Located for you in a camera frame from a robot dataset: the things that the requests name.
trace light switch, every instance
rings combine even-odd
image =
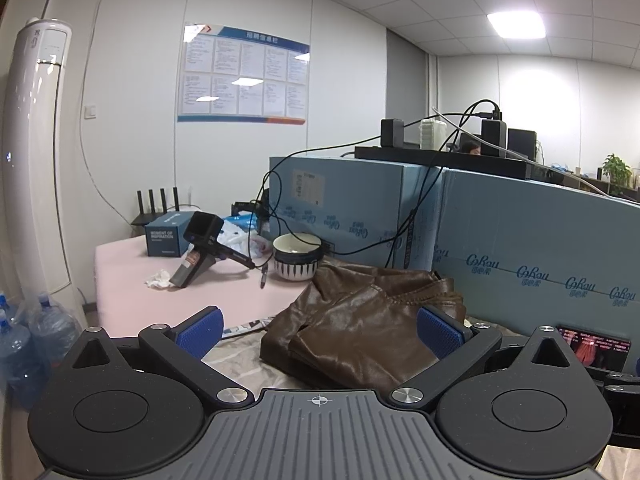
[[[84,118],[85,119],[95,119],[96,118],[95,105],[85,105],[84,106]]]

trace blue gripper pad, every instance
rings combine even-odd
[[[216,308],[178,333],[175,343],[200,360],[220,341],[224,327],[222,312]]]
[[[472,335],[471,330],[435,307],[422,307],[416,321],[418,338],[438,359],[456,351]]]

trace black hair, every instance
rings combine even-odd
[[[460,144],[459,152],[460,153],[471,153],[471,150],[480,147],[480,143],[475,140],[465,140],[462,144]]]

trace metal screw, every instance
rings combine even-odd
[[[229,404],[237,404],[245,400],[249,394],[241,388],[225,388],[218,392],[218,400],[228,402]]]
[[[398,388],[391,394],[394,400],[403,404],[413,404],[422,400],[422,392],[415,388]]]

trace smartphone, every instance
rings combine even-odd
[[[622,371],[631,341],[568,326],[556,328],[583,365]]]

